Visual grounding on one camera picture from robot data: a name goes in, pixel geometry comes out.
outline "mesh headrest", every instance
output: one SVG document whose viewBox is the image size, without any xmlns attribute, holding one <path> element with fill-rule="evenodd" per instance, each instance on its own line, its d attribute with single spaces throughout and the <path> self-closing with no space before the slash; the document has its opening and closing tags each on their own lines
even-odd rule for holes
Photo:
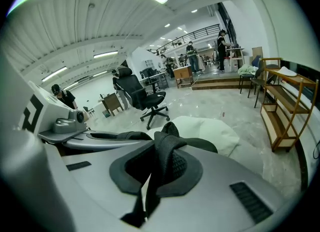
<svg viewBox="0 0 320 232">
<path fill-rule="evenodd" d="M 127 76 L 130 76 L 132 74 L 132 70 L 128 67 L 120 67 L 117 69 L 118 71 L 118 74 L 119 74 L 119 78 L 124 78 L 124 77 L 127 77 Z"/>
</svg>

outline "raised platform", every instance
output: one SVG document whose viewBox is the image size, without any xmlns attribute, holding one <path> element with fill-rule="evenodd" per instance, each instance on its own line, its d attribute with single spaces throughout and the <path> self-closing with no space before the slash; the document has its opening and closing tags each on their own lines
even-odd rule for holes
<svg viewBox="0 0 320 232">
<path fill-rule="evenodd" d="M 250 86 L 250 80 L 244 79 L 242 88 L 248 88 Z M 204 90 L 204 89 L 234 89 L 239 87 L 239 76 L 233 76 L 230 78 L 214 78 L 204 79 L 197 81 L 192 90 Z"/>
</svg>

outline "metal railing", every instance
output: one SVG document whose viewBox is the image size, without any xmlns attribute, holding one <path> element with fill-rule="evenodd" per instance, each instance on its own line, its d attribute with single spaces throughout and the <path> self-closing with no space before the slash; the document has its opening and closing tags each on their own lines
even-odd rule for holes
<svg viewBox="0 0 320 232">
<path fill-rule="evenodd" d="M 175 40 L 163 45 L 162 47 L 159 47 L 157 51 L 159 53 L 167 52 L 180 45 L 189 43 L 190 41 L 194 41 L 195 39 L 199 39 L 199 38 L 210 36 L 210 35 L 218 35 L 219 31 L 220 31 L 219 24 L 211 25 L 206 28 L 202 28 L 202 29 L 193 31 L 191 33 L 188 33 L 180 38 L 176 38 Z"/>
</svg>

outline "floor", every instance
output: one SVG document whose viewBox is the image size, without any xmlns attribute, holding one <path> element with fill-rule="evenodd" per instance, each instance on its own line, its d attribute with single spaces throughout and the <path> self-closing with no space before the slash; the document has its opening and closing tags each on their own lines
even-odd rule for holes
<svg viewBox="0 0 320 232">
<path fill-rule="evenodd" d="M 208 75 L 224 77 L 225 74 L 213 74 L 214 69 L 208 70 Z M 178 116 L 215 118 L 224 121 L 239 135 L 242 141 L 258 149 L 263 160 L 262 177 L 273 184 L 286 197 L 291 198 L 301 187 L 301 174 L 296 149 L 289 153 L 278 151 L 273 153 L 260 116 L 260 106 L 263 95 L 259 96 L 254 109 L 255 96 L 247 98 L 248 90 L 239 94 L 238 89 L 215 89 L 192 91 L 190 87 L 177 89 L 174 79 L 168 79 L 170 88 L 166 89 L 166 98 L 162 105 L 169 109 L 171 120 Z M 93 130 L 109 132 L 142 131 L 146 132 L 148 120 L 140 121 L 145 111 L 130 107 L 129 110 L 115 111 L 115 116 L 105 118 L 97 114 L 87 121 Z M 155 117 L 151 128 L 166 124 L 165 117 Z"/>
</svg>

